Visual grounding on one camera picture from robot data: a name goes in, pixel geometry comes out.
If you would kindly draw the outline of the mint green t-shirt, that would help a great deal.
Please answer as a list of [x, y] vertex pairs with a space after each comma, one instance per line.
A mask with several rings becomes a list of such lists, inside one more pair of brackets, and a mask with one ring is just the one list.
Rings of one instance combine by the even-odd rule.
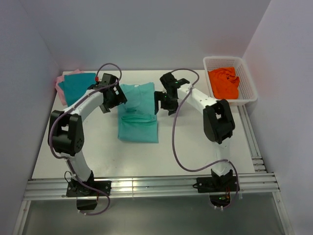
[[154, 83], [122, 84], [120, 87], [127, 102], [118, 106], [118, 139], [128, 142], [158, 143]]

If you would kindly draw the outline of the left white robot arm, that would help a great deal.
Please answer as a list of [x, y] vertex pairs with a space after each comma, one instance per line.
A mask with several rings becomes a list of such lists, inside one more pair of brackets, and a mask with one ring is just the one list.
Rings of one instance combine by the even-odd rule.
[[85, 141], [83, 122], [96, 108], [105, 114], [127, 102], [119, 80], [119, 77], [104, 73], [102, 79], [90, 85], [71, 106], [62, 111], [55, 110], [50, 115], [48, 145], [51, 153], [55, 158], [66, 161], [83, 195], [91, 195], [95, 191], [95, 182], [90, 180], [92, 170], [82, 151]]

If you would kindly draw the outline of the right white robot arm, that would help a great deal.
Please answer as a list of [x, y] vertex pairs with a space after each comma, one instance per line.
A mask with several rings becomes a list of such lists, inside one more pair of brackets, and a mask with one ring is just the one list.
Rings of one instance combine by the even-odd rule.
[[[227, 176], [235, 174], [238, 177], [238, 171], [230, 160], [229, 142], [235, 129], [230, 105], [225, 99], [209, 97], [196, 89], [194, 85], [199, 81], [200, 76], [194, 70], [190, 70], [197, 76], [193, 83], [185, 78], [177, 80], [173, 75], [176, 71], [178, 70], [168, 72], [160, 78], [164, 90], [154, 93], [155, 114], [159, 109], [164, 109], [168, 111], [168, 115], [175, 115], [172, 126], [172, 151], [179, 167], [187, 172], [199, 172], [211, 168], [211, 175], [214, 176], [211, 180], [212, 187], [218, 191], [224, 190], [229, 183]], [[184, 167], [179, 161], [175, 147], [176, 123], [179, 111], [185, 102], [202, 114], [204, 134], [215, 145], [215, 160], [198, 169]]]

